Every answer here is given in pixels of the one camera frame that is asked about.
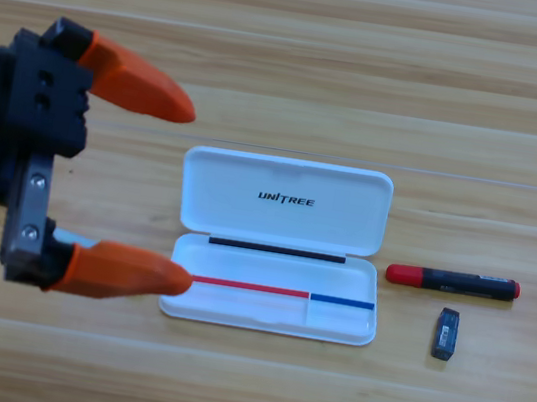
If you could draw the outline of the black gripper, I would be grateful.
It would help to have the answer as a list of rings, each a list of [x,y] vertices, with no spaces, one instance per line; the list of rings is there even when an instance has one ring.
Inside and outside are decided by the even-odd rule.
[[[9,281],[47,288],[71,261],[72,248],[54,238],[47,212],[54,158],[86,147],[89,89],[136,114],[196,119],[191,98],[170,76],[68,18],[42,35],[21,29],[0,46],[0,263]]]

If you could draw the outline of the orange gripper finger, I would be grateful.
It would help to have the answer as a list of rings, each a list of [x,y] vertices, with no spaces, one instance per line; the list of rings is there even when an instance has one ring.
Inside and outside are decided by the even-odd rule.
[[[52,290],[95,298],[180,295],[193,276],[165,256],[112,241],[89,248],[76,243],[65,274]]]

